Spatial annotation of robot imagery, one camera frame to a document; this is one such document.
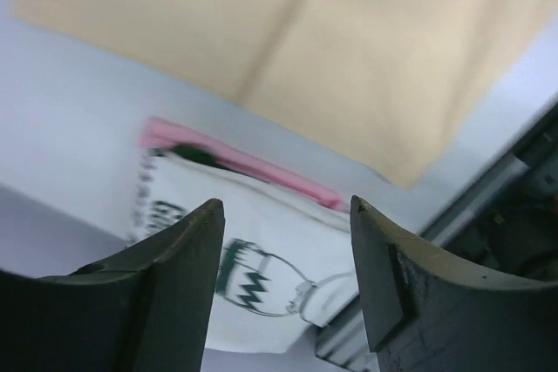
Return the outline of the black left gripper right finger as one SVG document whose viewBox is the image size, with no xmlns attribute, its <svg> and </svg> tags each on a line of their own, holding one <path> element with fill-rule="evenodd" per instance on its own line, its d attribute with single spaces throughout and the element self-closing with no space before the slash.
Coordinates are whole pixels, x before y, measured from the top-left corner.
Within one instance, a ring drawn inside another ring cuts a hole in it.
<svg viewBox="0 0 558 372">
<path fill-rule="evenodd" d="M 357 196 L 350 231 L 367 342 L 381 370 L 556 370 L 555 282 L 463 259 Z"/>
</svg>

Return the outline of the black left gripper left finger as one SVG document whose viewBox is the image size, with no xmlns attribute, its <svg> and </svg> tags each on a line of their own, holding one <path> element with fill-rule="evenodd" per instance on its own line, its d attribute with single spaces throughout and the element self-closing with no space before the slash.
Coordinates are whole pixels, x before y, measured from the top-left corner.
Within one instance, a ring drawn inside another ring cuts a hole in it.
<svg viewBox="0 0 558 372">
<path fill-rule="evenodd" d="M 2 370 L 199 370 L 224 227 L 211 199 L 72 274 L 2 272 Z"/>
</svg>

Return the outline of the cream yellow t shirt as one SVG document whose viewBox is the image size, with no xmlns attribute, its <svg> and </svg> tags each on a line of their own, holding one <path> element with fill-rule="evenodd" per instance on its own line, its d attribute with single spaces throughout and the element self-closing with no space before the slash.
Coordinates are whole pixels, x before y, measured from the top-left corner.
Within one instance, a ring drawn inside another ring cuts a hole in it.
<svg viewBox="0 0 558 372">
<path fill-rule="evenodd" d="M 15 0 L 413 186 L 557 0 Z"/>
</svg>

